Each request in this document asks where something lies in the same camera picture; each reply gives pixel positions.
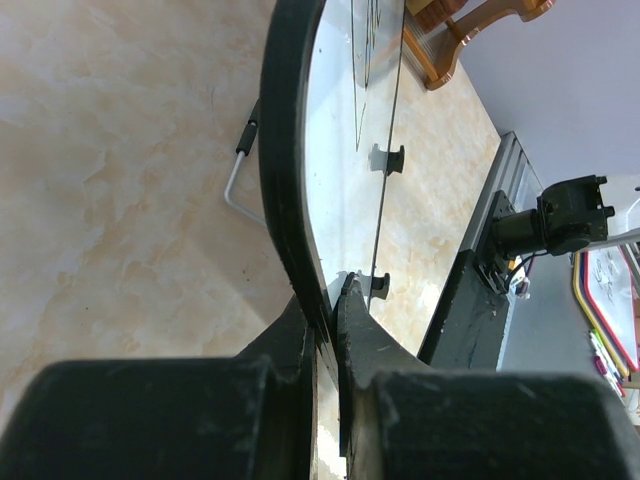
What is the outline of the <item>white whiteboard black frame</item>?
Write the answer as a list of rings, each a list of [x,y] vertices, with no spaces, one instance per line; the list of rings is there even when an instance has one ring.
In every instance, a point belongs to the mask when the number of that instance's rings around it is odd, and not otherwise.
[[[401,1],[277,2],[241,138],[257,148],[257,219],[331,374],[341,288],[350,274],[373,288],[404,20]]]

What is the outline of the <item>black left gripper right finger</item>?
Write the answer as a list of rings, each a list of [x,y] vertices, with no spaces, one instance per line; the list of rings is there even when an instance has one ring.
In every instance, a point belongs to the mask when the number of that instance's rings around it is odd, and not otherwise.
[[[370,315],[356,274],[335,314],[349,478],[638,477],[638,434],[600,381],[431,368]]]

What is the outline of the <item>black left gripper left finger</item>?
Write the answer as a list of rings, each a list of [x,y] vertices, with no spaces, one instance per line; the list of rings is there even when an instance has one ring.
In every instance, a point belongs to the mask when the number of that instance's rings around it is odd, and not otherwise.
[[[315,335],[300,304],[232,357],[62,361],[1,437],[5,479],[308,479]]]

